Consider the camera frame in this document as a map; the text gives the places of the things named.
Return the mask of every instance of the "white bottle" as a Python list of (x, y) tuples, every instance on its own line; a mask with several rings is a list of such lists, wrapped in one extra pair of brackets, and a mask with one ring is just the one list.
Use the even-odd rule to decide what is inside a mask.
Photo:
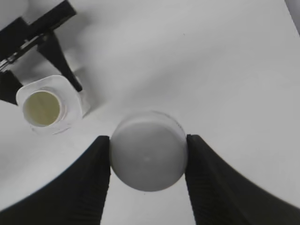
[(90, 109), (85, 91), (78, 93), (61, 75), (52, 75), (20, 88), (18, 106), (33, 131), (56, 134), (72, 127)]

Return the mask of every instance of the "ribbed rubber pad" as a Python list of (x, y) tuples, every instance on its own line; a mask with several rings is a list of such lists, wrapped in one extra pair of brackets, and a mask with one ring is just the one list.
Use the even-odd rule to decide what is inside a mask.
[(300, 225), (298, 208), (236, 172), (201, 137), (188, 135), (187, 143), (185, 175), (197, 225)]
[(0, 213), (0, 225), (99, 225), (110, 178), (109, 137), (94, 143), (59, 177)]

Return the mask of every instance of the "round white lid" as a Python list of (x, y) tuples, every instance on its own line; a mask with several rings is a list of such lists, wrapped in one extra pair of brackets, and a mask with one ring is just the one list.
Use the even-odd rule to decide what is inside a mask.
[(176, 183), (187, 160), (186, 135), (171, 117), (140, 112), (124, 119), (111, 138), (111, 165), (128, 186), (159, 191)]

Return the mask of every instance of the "white background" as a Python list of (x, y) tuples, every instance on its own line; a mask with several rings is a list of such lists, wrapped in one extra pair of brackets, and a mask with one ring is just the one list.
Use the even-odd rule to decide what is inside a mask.
[[(30, 0), (30, 22), (60, 1)], [(175, 117), (235, 169), (300, 207), (300, 39), (283, 0), (71, 0), (57, 30), (94, 103), (67, 132), (36, 136), (0, 103), (0, 208), (42, 187), (139, 109)], [(34, 51), (22, 82), (56, 74)], [(103, 225), (195, 224), (184, 177), (144, 193), (113, 174)]]

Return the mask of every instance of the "black clamp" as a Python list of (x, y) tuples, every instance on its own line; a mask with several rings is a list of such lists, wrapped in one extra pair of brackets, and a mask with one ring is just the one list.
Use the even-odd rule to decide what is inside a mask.
[(0, 30), (0, 100), (16, 105), (15, 95), (21, 83), (6, 67), (13, 64), (31, 48), (43, 55), (73, 87), (82, 91), (82, 86), (71, 71), (54, 30), (76, 15), (71, 4), (65, 0), (32, 24), (21, 17)]

